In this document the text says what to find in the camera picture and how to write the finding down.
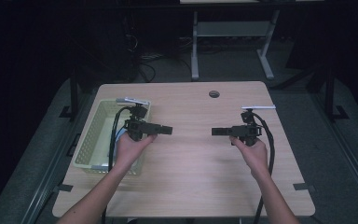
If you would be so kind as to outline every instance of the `floor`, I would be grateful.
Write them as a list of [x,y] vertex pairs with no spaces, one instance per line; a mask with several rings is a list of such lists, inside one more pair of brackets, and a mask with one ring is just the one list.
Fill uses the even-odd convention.
[[[190,54],[183,39],[184,51],[179,57],[159,57],[157,52],[145,54],[141,65],[144,76],[133,82],[190,82]],[[292,41],[274,40],[268,51],[275,78],[266,79],[255,50],[263,39],[227,38],[201,40],[199,68],[200,82],[263,81],[268,87],[277,85],[300,72],[285,68]],[[277,106],[297,163],[310,187],[316,212],[300,217],[302,223],[358,223],[358,180],[345,156],[350,149],[358,161],[358,105],[351,92],[336,81],[335,105],[341,105],[348,119],[332,123],[323,112],[324,90],[308,93],[309,78],[304,78],[285,90],[270,90]],[[21,162],[0,198],[0,223],[55,223],[51,213],[76,137],[81,133],[93,97],[79,91],[79,113],[74,121],[60,117],[62,109],[70,105],[69,81],[56,93],[48,113],[41,121]],[[126,223],[123,218],[109,219]],[[252,223],[244,217],[241,223]],[[186,223],[183,218],[141,218],[138,223]],[[240,223],[237,217],[196,218],[194,223]],[[260,223],[268,223],[265,217]]]

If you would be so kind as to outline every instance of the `light green plastic basket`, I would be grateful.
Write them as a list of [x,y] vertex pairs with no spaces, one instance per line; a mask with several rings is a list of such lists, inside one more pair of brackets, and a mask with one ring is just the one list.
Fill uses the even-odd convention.
[[[147,109],[144,121],[149,121],[151,102],[143,105]],[[101,100],[92,118],[90,126],[83,130],[86,134],[83,141],[78,143],[80,147],[76,151],[74,166],[82,168],[86,173],[104,174],[107,173],[108,153],[110,146],[111,133],[115,115],[124,106],[132,106],[133,103],[117,103],[117,99]],[[124,121],[130,118],[130,112],[123,110],[117,125],[117,131],[124,125]],[[144,155],[132,165],[129,175],[139,175],[141,173]]]

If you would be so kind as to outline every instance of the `dark background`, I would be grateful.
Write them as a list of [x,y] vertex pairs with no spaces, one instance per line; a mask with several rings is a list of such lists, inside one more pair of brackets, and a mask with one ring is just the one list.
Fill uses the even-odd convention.
[[[87,6],[84,1],[0,1],[0,192],[67,78],[75,74],[82,91],[90,91],[137,76],[141,52],[127,51],[131,41],[121,15]],[[334,74],[358,102],[358,3],[302,10],[284,9],[274,34],[296,40],[288,66],[306,69],[333,58]],[[216,15],[230,19],[229,13],[204,14]],[[133,22],[126,33],[174,56],[177,37],[191,36],[192,13],[143,10]]]

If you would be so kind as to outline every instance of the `table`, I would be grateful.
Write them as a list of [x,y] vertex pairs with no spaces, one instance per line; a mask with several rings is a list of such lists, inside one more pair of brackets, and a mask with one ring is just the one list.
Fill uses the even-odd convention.
[[[212,98],[210,91],[220,96]],[[262,82],[189,82],[102,85],[89,112],[90,126],[99,101],[118,97],[151,101],[150,122],[172,126],[172,135],[159,135],[145,150],[142,173],[127,175],[107,207],[110,217],[247,217],[253,216],[260,190],[240,152],[227,136],[212,136],[213,127],[242,125],[243,105],[272,105]],[[315,208],[281,122],[274,109],[256,110],[275,139],[273,179],[297,216]],[[268,142],[265,133],[260,138]],[[72,164],[53,207],[62,216],[103,177]]]

